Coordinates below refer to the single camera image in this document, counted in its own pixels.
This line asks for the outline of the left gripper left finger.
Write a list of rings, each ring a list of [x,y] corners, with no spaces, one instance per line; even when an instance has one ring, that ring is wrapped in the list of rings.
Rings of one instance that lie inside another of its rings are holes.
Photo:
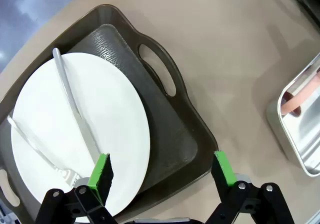
[[[86,217],[91,224],[116,224],[105,207],[113,177],[110,155],[101,154],[87,184],[67,193],[57,188],[46,192],[35,223],[73,224]]]

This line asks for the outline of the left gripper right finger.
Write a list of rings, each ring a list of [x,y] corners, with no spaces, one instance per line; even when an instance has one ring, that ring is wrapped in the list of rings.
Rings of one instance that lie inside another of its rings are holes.
[[[237,179],[223,151],[215,151],[211,167],[220,204],[207,224],[233,224],[240,213],[250,214],[256,224],[293,224],[294,219],[280,187],[273,182],[261,187]]]

